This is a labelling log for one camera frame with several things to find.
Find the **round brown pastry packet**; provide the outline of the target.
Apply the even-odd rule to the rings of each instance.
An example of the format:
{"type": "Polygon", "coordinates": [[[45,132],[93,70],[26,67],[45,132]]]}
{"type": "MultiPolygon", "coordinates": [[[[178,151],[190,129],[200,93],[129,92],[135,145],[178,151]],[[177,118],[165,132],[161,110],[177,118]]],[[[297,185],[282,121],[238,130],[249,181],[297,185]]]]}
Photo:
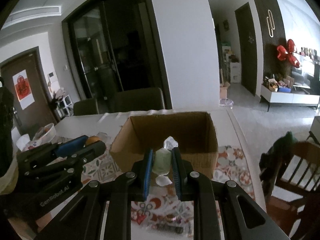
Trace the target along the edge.
{"type": "Polygon", "coordinates": [[[85,142],[85,146],[89,146],[97,141],[101,141],[101,139],[98,137],[98,136],[91,136],[91,137],[88,137],[88,139],[86,140],[85,142]]]}

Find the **green candy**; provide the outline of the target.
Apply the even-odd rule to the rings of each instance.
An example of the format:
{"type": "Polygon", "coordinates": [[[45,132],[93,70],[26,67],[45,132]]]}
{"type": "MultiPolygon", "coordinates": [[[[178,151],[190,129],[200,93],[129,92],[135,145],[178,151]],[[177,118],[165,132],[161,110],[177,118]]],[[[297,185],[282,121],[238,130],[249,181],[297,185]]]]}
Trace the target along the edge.
{"type": "Polygon", "coordinates": [[[156,184],[158,186],[168,186],[172,184],[168,175],[171,167],[172,150],[176,147],[178,147],[178,142],[169,136],[165,139],[163,147],[155,153],[152,172],[157,175],[156,184]]]}

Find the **white plastic basket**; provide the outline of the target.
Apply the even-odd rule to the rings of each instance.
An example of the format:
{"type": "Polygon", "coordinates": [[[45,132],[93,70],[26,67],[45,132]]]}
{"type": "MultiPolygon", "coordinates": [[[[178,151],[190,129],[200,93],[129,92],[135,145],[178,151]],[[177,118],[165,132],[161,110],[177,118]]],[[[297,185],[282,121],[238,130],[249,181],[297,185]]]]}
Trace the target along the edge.
{"type": "Polygon", "coordinates": [[[34,135],[33,140],[41,140],[42,143],[51,142],[56,136],[56,129],[53,123],[41,127],[34,135]]]}

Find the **floral tissue box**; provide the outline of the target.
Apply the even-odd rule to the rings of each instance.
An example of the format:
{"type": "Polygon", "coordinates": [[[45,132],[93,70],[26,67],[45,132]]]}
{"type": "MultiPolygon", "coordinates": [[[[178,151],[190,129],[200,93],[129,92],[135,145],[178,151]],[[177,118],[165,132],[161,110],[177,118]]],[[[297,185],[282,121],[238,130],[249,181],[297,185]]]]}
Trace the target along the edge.
{"type": "Polygon", "coordinates": [[[42,144],[41,139],[31,140],[28,134],[22,135],[17,141],[16,146],[21,151],[28,151],[42,144]]]}

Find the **dark chair far left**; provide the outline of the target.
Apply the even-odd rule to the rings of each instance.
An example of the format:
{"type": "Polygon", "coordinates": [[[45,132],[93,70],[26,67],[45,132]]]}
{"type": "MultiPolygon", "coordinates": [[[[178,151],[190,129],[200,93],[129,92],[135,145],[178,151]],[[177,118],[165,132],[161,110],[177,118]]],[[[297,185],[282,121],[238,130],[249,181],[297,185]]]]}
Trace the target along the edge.
{"type": "Polygon", "coordinates": [[[99,114],[97,100],[95,98],[78,101],[73,105],[75,116],[99,114]]]}

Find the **dark chair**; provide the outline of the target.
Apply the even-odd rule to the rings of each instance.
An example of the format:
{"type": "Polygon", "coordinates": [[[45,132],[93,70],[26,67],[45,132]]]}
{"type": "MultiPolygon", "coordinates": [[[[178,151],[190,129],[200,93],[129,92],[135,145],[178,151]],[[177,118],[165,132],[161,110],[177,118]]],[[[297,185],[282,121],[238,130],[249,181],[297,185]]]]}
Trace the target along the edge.
{"type": "Polygon", "coordinates": [[[97,100],[95,98],[78,101],[73,105],[75,116],[99,114],[97,100]]]}
{"type": "Polygon", "coordinates": [[[158,87],[128,90],[114,96],[115,112],[165,109],[162,90],[158,87]]]}

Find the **dark candy bar wrapper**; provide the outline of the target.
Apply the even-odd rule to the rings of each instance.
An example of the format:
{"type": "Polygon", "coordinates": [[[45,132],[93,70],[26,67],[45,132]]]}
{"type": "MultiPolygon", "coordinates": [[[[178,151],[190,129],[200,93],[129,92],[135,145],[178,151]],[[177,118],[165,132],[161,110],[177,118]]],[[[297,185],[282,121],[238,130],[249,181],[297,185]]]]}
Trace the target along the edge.
{"type": "Polygon", "coordinates": [[[170,233],[182,234],[184,229],[181,226],[174,226],[168,224],[155,224],[152,226],[153,229],[159,231],[166,231],[170,233]]]}

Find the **brown entrance door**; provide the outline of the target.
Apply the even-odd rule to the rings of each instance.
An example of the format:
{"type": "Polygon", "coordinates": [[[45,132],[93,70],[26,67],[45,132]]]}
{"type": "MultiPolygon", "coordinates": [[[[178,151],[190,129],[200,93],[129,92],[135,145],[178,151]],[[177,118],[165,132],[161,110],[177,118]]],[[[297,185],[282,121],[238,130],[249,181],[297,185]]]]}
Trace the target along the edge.
{"type": "Polygon", "coordinates": [[[42,69],[39,48],[31,48],[1,62],[1,77],[14,95],[14,125],[31,137],[47,124],[56,124],[52,100],[42,69]]]}

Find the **patterned table runner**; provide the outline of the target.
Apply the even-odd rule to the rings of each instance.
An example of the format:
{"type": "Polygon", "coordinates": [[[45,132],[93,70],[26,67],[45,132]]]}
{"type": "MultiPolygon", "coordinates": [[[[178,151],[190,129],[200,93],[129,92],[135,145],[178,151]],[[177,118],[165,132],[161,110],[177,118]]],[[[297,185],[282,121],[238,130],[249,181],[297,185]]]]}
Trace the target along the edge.
{"type": "MultiPolygon", "coordinates": [[[[61,138],[59,143],[68,142],[61,138]]],[[[85,185],[91,180],[106,183],[116,178],[120,169],[109,153],[110,145],[106,140],[105,152],[93,161],[84,165],[81,181],[85,185]]],[[[246,193],[255,198],[252,176],[249,171],[246,156],[238,147],[221,146],[218,148],[217,162],[213,172],[213,180],[224,183],[230,179],[238,183],[246,193]]],[[[173,182],[168,186],[156,184],[156,174],[151,175],[149,195],[145,201],[132,203],[132,222],[146,230],[157,231],[152,228],[155,224],[168,224],[183,227],[184,237],[193,236],[193,202],[183,204],[176,196],[173,182]]]]}

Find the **dark garment on chair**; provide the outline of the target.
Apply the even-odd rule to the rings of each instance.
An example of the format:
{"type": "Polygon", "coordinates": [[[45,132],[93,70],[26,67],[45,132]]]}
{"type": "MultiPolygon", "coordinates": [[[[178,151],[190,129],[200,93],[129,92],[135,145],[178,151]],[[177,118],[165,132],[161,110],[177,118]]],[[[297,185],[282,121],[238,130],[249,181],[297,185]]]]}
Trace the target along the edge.
{"type": "Polygon", "coordinates": [[[290,163],[293,156],[292,146],[297,141],[293,133],[289,131],[283,137],[277,139],[266,153],[261,154],[259,161],[261,181],[272,178],[279,165],[287,166],[290,163]]]}

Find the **brown cardboard box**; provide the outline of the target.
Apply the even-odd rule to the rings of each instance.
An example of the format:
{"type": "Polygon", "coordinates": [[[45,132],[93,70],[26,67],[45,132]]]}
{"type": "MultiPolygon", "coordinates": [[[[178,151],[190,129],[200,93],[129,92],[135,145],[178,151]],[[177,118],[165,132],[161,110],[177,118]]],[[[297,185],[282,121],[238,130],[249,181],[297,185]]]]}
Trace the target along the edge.
{"type": "Polygon", "coordinates": [[[112,142],[110,155],[121,171],[131,170],[147,149],[164,146],[168,137],[177,143],[184,160],[209,179],[213,178],[218,144],[212,118],[207,112],[131,116],[112,142]]]}

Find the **red fu poster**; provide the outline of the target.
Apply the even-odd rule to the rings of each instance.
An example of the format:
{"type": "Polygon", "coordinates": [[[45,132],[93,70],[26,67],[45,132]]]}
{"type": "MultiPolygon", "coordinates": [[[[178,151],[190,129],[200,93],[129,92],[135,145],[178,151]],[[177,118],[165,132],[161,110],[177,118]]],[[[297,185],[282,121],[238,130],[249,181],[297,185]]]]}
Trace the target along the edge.
{"type": "Polygon", "coordinates": [[[35,102],[26,70],[15,74],[12,80],[21,109],[25,110],[35,102]]]}

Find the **dark chair far right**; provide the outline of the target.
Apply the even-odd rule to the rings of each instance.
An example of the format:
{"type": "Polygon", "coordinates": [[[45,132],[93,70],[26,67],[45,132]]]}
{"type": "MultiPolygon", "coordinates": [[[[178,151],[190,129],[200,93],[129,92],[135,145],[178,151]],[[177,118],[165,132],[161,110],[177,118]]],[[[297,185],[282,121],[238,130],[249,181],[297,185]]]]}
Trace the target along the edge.
{"type": "Polygon", "coordinates": [[[128,90],[114,96],[115,112],[165,109],[162,90],[158,87],[128,90]]]}

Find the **brown wooden chair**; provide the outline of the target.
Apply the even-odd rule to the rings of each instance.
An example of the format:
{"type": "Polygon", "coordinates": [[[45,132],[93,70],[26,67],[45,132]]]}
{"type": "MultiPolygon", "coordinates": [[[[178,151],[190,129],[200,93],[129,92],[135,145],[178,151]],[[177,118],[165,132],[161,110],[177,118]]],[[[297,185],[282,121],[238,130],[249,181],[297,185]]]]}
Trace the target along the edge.
{"type": "Polygon", "coordinates": [[[276,164],[260,175],[267,213],[286,234],[300,221],[303,237],[319,223],[319,146],[296,142],[276,164]]]}

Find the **dark glass sliding door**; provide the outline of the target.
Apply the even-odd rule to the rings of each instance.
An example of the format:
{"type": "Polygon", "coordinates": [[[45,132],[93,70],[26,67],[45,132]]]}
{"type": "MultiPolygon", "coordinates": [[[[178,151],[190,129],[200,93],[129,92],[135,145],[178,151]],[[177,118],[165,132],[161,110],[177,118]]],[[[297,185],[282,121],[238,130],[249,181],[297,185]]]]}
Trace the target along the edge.
{"type": "Polygon", "coordinates": [[[113,113],[119,94],[160,89],[164,108],[172,107],[152,0],[82,0],[62,31],[81,100],[113,113]]]}

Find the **white tv cabinet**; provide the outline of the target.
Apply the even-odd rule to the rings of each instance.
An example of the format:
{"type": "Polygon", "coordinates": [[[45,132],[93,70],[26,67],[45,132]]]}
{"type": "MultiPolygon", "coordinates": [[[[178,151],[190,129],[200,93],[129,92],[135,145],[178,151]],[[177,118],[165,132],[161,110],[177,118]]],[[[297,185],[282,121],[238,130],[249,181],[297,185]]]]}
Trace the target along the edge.
{"type": "Polygon", "coordinates": [[[272,92],[265,86],[261,86],[260,102],[267,102],[269,111],[272,105],[296,105],[317,108],[319,95],[272,92]]]}

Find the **red foil balloon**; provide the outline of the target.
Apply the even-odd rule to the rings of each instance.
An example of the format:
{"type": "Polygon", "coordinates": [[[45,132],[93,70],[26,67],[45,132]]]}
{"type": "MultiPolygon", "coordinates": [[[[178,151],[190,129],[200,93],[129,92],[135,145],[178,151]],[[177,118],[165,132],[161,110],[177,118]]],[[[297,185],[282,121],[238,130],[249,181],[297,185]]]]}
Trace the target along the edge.
{"type": "Polygon", "coordinates": [[[300,62],[298,59],[293,55],[295,51],[295,43],[292,39],[287,41],[287,47],[285,48],[282,45],[277,46],[277,59],[279,61],[288,61],[293,67],[299,68],[300,62]]]}

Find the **dark hallway door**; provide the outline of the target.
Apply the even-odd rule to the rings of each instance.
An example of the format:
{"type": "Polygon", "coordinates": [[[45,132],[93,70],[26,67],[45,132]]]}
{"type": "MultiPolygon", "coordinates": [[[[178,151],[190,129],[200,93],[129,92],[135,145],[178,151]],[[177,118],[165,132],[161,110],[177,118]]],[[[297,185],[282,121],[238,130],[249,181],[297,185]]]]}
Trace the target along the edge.
{"type": "Polygon", "coordinates": [[[257,88],[257,43],[249,3],[235,11],[241,55],[241,84],[253,95],[257,88]]]}

